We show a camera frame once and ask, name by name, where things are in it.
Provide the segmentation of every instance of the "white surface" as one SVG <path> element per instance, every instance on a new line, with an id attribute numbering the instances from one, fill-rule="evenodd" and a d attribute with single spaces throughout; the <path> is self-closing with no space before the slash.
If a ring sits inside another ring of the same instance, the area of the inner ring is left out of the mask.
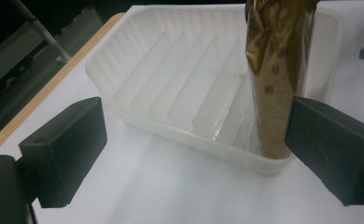
<path id="1" fill-rule="evenodd" d="M 364 121 L 364 2 L 321 2 L 344 20 L 331 104 Z M 91 53 L 2 145 L 17 144 L 75 101 L 97 95 L 85 75 Z M 263 176 L 124 124 L 105 109 L 108 144 L 72 203 L 41 209 L 40 223 L 364 223 L 364 206 L 343 207 L 299 160 Z"/>
<path id="2" fill-rule="evenodd" d="M 318 8 L 304 96 L 329 102 L 342 22 Z M 86 70 L 119 118 L 243 165 L 281 172 L 295 157 L 263 158 L 245 56 L 245 6 L 152 6 L 125 15 Z"/>

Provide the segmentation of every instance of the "translucent plastic tray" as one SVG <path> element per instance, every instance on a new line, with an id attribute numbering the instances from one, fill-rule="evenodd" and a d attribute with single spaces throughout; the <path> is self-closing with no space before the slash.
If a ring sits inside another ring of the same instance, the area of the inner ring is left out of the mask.
<path id="1" fill-rule="evenodd" d="M 245 58 L 245 9 L 150 6 L 122 24 L 87 63 L 105 104 L 133 126 L 262 174 L 293 156 L 260 156 Z M 341 22 L 319 8 L 305 95 L 328 101 Z"/>

